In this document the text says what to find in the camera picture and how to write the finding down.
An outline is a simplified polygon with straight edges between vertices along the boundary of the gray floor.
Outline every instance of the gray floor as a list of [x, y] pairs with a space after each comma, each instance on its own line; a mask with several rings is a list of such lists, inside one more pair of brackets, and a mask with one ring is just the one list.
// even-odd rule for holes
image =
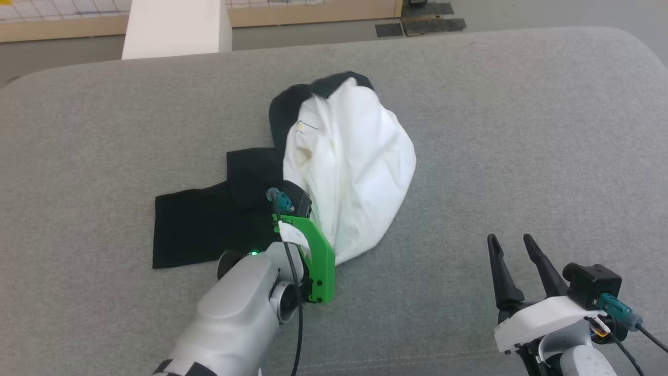
[[[465, 32], [527, 27], [616, 27], [645, 42], [668, 66], [668, 0], [450, 0]], [[235, 29], [235, 50], [376, 39], [375, 24], [352, 21]], [[31, 72], [120, 59], [124, 37], [0, 43], [0, 87]]]

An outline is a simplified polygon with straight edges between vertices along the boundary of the black mat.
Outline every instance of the black mat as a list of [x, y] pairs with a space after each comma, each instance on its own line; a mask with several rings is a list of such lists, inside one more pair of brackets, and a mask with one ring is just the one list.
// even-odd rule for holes
[[382, 23], [376, 25], [376, 36], [378, 38], [383, 37], [400, 37], [403, 35], [403, 30], [401, 30], [400, 23]]
[[466, 28], [466, 22], [463, 18], [443, 19], [434, 17], [433, 19], [418, 19], [415, 21], [404, 21], [403, 30], [406, 35], [421, 35], [427, 33], [442, 33], [446, 31], [462, 31]]

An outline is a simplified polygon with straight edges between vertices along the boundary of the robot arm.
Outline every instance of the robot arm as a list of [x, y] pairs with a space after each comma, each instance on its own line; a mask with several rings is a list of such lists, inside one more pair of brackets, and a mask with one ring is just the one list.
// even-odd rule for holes
[[[616, 300], [621, 286], [620, 276], [603, 265], [569, 264], [563, 272], [564, 278], [570, 282], [570, 286], [566, 286], [531, 235], [526, 234], [526, 251], [536, 264], [546, 299], [525, 302], [524, 294], [515, 287], [504, 263], [496, 236], [490, 234], [487, 241], [494, 295], [499, 308], [499, 324], [494, 329], [494, 338], [500, 352], [510, 354], [516, 351], [530, 376], [602, 373], [614, 376], [615, 371], [603, 354], [593, 347], [593, 340], [599, 344], [614, 341], [642, 375], [634, 358], [621, 344], [628, 333], [627, 322], [635, 324], [641, 319], [631, 314], [630, 309], [620, 309], [626, 319], [618, 321], [620, 315], [612, 312], [613, 305], [621, 306]], [[596, 334], [599, 329], [605, 333]]]
[[[289, 247], [293, 259], [300, 260], [297, 247]], [[300, 262], [295, 266], [301, 280], [304, 269]], [[259, 374], [279, 325], [297, 307], [284, 246], [274, 243], [263, 253], [243, 257], [223, 274], [198, 303], [195, 319], [154, 375]]]

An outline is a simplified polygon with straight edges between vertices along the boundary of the white plastic housing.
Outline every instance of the white plastic housing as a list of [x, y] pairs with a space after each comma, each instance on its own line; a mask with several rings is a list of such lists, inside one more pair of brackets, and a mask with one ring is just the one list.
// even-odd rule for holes
[[605, 314], [601, 310], [585, 310], [567, 296], [553, 296], [526, 307], [494, 329], [500, 352], [514, 350], [515, 344], [534, 339], [572, 325], [584, 317]]
[[617, 376], [608, 359], [600, 351], [586, 345], [564, 351], [559, 363], [563, 374], [568, 376]]
[[277, 278], [278, 268], [265, 255], [239, 261], [197, 304], [164, 372], [185, 375], [197, 362], [217, 375], [257, 374], [279, 329], [269, 302]]

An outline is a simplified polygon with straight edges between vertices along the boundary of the gray cushion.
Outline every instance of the gray cushion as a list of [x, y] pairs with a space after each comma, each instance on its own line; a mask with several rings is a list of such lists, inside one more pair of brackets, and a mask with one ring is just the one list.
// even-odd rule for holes
[[[302, 374], [521, 375], [496, 352], [486, 236], [542, 299], [522, 234], [561, 269], [603, 263], [668, 341], [668, 71], [629, 34], [472, 33], [130, 60], [32, 74], [0, 92], [0, 374], [148, 375], [216, 282], [152, 270], [154, 197], [225, 180], [271, 146], [281, 90], [368, 75], [417, 168], [383, 241], [308, 305]], [[296, 321], [265, 362], [288, 375]], [[668, 357], [625, 342], [648, 375]], [[619, 375], [633, 369], [603, 349]]]

